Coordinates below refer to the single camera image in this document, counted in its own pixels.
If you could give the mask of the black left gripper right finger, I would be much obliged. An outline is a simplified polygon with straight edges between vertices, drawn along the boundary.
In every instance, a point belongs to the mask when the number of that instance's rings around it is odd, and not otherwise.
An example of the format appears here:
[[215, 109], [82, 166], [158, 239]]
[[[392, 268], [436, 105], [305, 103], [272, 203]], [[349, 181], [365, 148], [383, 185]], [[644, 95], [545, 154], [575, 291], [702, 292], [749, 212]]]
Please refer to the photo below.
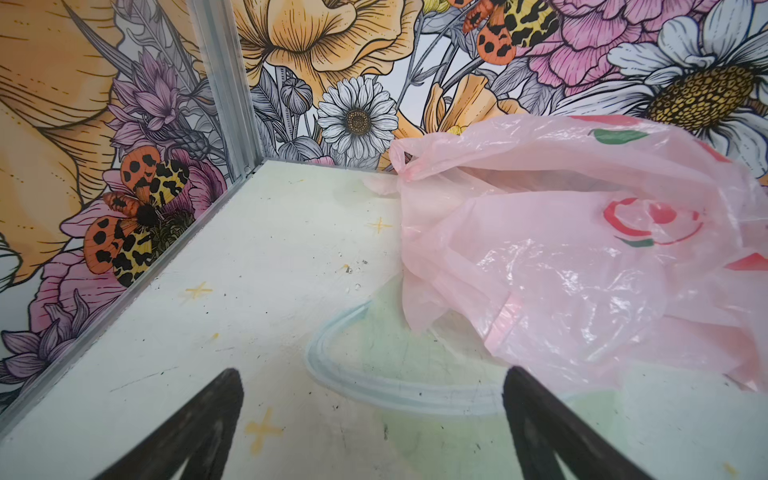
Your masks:
[[525, 479], [563, 479], [561, 463], [578, 479], [650, 477], [524, 368], [507, 371], [502, 399]]

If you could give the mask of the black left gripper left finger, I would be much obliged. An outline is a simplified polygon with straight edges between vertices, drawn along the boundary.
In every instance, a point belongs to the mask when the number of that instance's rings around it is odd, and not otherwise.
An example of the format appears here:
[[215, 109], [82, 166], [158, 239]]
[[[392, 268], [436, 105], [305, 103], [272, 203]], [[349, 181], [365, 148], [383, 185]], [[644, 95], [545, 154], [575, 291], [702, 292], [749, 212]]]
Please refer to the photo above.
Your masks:
[[228, 368], [98, 479], [220, 479], [244, 400], [238, 370]]

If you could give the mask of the pink plastic bag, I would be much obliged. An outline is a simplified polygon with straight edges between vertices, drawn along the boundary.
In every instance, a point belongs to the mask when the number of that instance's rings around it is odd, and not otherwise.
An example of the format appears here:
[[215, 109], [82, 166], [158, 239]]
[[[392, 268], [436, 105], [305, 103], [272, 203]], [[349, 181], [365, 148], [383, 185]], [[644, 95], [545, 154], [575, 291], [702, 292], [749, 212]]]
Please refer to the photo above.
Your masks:
[[409, 326], [464, 316], [549, 388], [636, 363], [767, 389], [767, 191], [677, 127], [508, 115], [395, 141]]

